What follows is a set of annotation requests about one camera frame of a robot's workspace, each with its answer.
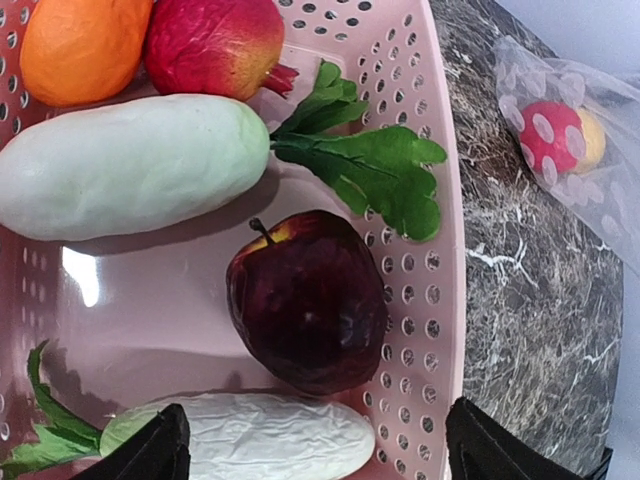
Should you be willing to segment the clear zip top bag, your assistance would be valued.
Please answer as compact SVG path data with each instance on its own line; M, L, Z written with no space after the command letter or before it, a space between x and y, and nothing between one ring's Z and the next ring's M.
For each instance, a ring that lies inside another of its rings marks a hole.
M585 64L493 46L499 110L539 185L639 269L639 89Z

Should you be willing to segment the pink perforated plastic basket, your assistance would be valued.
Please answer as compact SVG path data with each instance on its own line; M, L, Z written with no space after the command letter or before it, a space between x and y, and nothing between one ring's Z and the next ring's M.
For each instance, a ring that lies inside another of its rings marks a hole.
M376 260L390 319L379 371L340 395L376 431L361 479L446 479L445 420L462 392L465 260L461 182L443 61L429 1L282 1L281 57L298 77L287 98L251 104L270 128L338 64L369 110L352 130L404 125L440 144L433 168L441 227L401 238L372 213L352 222ZM1 450L30 441L41 418L27 357L46 342L44 376L61 403L97 427L131 406L200 391L281 388L246 351L227 312L225 271L266 225L321 208L349 209L314 176L271 161L259 184L209 215L137 236L70 246L1 234Z

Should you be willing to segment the red pomegranate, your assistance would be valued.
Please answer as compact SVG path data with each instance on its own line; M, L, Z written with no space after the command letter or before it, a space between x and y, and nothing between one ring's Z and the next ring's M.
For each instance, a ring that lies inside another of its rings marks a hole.
M246 102L266 88L285 98L298 72L280 63L285 25L265 1L155 3L143 55L155 89Z

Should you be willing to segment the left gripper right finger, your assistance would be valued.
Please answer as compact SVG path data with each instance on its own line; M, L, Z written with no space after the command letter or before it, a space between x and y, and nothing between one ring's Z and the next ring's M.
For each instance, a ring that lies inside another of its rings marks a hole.
M579 477L526 446L465 397L454 402L445 427L453 480Z

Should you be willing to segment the yellow peach fruit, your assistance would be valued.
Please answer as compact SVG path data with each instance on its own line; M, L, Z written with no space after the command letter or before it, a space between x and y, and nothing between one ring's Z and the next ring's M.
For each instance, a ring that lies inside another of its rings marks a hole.
M580 108L577 114L582 122L586 153L572 171L583 174L594 169L603 159L606 150L606 134L601 122L588 110Z

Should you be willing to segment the orange fruit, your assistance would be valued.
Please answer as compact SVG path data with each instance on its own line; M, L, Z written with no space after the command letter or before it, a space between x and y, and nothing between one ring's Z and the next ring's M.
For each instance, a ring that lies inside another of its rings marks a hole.
M151 1L40 1L22 40L19 66L32 97L53 107L108 99L134 78Z

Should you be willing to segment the white wrinkled radish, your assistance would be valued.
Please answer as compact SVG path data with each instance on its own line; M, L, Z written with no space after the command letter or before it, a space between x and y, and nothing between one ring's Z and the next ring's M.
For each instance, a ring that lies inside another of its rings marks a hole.
M7 479L83 458L107 459L125 443L180 406L192 479L343 479L362 468L375 449L375 432L357 411L335 401L269 393L174 396L113 416L97 429L57 401L42 381L47 347L27 357L27 375L45 423L37 440L15 446L1 468Z

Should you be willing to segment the pale green radish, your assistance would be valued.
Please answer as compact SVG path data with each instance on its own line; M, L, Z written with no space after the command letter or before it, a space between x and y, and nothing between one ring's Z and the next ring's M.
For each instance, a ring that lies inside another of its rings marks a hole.
M329 61L274 131L246 103L149 96L36 123L1 152L1 222L22 236L82 241L165 228L228 204L275 157L309 170L358 215L417 241L439 231L436 142L395 125L339 136L368 104Z

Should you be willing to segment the red tomato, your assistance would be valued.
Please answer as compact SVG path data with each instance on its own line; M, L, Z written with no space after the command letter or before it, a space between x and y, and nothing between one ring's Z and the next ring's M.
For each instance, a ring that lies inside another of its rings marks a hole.
M568 172L585 156L582 122L577 111L564 103L538 101L522 111L524 130L520 143L532 168L543 172L546 157L553 161L557 173Z

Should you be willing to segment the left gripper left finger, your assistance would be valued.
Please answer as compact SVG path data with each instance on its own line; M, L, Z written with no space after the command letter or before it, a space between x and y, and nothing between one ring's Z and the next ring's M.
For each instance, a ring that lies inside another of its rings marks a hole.
M113 453L79 473L81 480L187 480L190 426L172 403Z

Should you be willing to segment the dark red apple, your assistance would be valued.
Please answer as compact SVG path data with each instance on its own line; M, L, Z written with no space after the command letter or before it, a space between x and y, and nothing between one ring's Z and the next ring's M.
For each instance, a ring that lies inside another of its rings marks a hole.
M359 387L378 370L389 312L371 251L326 210L291 215L258 236L226 271L233 325L271 374L309 395Z

